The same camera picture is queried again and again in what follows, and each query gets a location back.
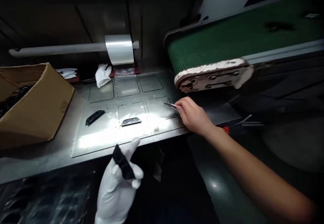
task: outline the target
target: gloved hand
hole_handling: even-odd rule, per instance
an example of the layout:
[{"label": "gloved hand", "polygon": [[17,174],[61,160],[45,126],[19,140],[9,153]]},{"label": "gloved hand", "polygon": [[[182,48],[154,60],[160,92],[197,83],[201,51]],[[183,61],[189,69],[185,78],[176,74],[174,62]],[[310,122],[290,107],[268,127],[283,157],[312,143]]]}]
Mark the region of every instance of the gloved hand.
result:
[{"label": "gloved hand", "polygon": [[136,190],[144,177],[142,169],[130,162],[139,143],[140,139],[135,138],[132,142],[120,147],[121,152],[132,167],[136,179],[125,180],[120,167],[113,158],[106,167],[98,193],[95,224],[122,224],[125,222],[128,211],[133,204]]}]

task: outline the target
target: green conveyor belt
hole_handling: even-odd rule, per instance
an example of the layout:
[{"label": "green conveyor belt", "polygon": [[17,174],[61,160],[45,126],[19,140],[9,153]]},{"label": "green conveyor belt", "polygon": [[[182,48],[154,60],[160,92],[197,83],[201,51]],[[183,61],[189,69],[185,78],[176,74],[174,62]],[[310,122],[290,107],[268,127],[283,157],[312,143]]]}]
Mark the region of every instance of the green conveyor belt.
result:
[{"label": "green conveyor belt", "polygon": [[[168,46],[174,72],[321,39],[322,21],[303,17],[312,11],[311,0],[281,0],[177,38]],[[268,22],[296,29],[269,32]]]}]

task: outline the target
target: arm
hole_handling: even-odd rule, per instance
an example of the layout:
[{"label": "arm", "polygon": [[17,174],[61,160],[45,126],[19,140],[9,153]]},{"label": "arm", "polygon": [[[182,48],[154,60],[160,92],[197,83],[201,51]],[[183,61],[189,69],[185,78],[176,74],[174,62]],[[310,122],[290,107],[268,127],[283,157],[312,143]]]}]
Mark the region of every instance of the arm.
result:
[{"label": "arm", "polygon": [[191,98],[175,103],[185,126],[203,136],[220,154],[236,180],[250,198],[270,217],[289,223],[309,223],[314,203],[213,125],[203,108]]}]

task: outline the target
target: metal rod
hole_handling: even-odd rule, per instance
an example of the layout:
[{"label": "metal rod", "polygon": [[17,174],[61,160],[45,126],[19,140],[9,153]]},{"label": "metal rod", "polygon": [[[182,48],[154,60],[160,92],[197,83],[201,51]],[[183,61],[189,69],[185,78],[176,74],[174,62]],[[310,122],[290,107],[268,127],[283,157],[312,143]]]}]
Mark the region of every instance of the metal rod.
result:
[{"label": "metal rod", "polygon": [[[132,46],[133,49],[138,49],[139,48],[138,41],[134,41],[132,43]],[[89,52],[101,52],[101,51],[107,51],[105,43],[58,45],[58,46],[10,49],[9,53],[13,57],[23,58],[23,57],[77,54],[77,53],[89,53]]]}]

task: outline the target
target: bare hand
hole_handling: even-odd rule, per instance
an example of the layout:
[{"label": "bare hand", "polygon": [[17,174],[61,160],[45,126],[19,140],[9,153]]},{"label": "bare hand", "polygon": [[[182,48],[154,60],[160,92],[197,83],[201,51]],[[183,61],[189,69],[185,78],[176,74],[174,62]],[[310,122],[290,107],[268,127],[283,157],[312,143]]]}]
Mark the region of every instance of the bare hand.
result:
[{"label": "bare hand", "polygon": [[192,132],[206,136],[215,126],[202,107],[199,107],[190,97],[184,97],[175,103],[184,125]]}]

